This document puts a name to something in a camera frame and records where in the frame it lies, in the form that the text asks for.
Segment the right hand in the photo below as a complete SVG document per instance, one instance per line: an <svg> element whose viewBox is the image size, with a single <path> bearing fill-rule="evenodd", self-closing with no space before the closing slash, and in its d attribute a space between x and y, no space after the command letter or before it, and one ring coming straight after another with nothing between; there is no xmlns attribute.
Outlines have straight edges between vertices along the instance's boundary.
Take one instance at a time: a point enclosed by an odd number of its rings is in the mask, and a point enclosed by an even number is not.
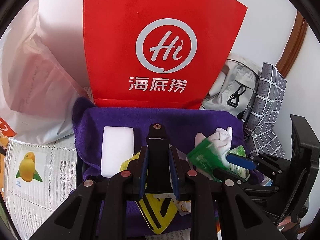
<svg viewBox="0 0 320 240"><path fill-rule="evenodd" d="M277 228L281 232L286 232L298 225L300 221L301 219L298 220L298 223L292 222L291 216L287 216L278 224Z"/></svg>

